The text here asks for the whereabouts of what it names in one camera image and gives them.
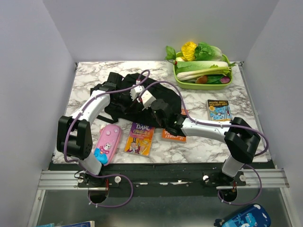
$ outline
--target yellow flower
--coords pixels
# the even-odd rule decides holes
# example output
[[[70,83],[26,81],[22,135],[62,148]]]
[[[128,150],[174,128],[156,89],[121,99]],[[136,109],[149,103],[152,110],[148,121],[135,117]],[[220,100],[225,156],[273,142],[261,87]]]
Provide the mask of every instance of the yellow flower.
[[[187,42],[181,47],[181,51],[186,61],[194,61],[196,59],[194,56],[196,47],[197,44],[195,44],[194,42]]]

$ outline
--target artificial vegetable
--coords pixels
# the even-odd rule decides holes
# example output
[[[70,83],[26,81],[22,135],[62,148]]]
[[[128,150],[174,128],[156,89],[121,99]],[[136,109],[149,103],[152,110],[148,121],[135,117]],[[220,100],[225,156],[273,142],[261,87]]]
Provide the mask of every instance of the artificial vegetable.
[[[211,66],[229,67],[224,61],[177,61],[176,73],[209,69]]]
[[[220,81],[224,75],[209,75],[207,76],[207,84],[213,84],[217,81]]]
[[[224,76],[222,79],[220,79],[221,83],[227,84],[231,81],[231,79],[227,76]]]
[[[230,73],[231,69],[228,67],[211,67],[205,70],[196,70],[190,72],[181,72],[177,75],[178,80],[184,81],[192,78],[197,78],[204,75],[212,75],[212,74],[222,74],[226,76],[226,74]]]
[[[207,83],[207,75],[201,76],[196,80],[196,84],[206,84]]]
[[[177,57],[176,60],[175,60],[175,62],[180,62],[180,61],[184,61],[183,58]]]
[[[194,56],[196,61],[221,61],[222,51],[207,43],[199,43],[195,48]]]
[[[165,47],[166,50],[166,60],[175,60],[176,59],[176,51],[174,48],[172,48],[171,46],[166,46]]]
[[[187,42],[181,47],[184,60],[194,61],[196,59],[194,56],[196,47],[197,44],[195,44],[194,42]]]

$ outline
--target pink toy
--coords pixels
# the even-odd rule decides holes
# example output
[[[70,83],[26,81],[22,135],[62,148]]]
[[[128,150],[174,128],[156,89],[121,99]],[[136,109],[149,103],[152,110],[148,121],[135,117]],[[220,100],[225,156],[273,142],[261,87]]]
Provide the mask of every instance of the pink toy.
[[[108,124],[100,130],[100,137],[94,155],[99,162],[107,166],[112,160],[120,141],[121,128]]]

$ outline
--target charlie book cover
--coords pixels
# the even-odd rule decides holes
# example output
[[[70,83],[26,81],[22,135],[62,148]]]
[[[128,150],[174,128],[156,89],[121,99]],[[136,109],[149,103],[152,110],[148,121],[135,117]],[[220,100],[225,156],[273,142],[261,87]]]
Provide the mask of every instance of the charlie book cover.
[[[231,121],[232,114],[226,100],[207,100],[208,118],[211,121]]]
[[[154,127],[133,122],[124,151],[149,156],[154,131]]]

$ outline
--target white wall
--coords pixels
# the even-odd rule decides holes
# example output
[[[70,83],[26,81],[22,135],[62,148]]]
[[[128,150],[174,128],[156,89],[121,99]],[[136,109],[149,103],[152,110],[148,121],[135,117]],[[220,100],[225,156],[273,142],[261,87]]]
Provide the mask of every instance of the white wall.
[[[243,61],[278,0],[44,0],[77,61],[163,60],[165,46],[220,47]]]
[[[303,223],[303,2],[280,0],[245,63],[244,73],[270,151],[285,169]]]
[[[0,222],[26,226],[75,64],[40,0],[0,7]]]

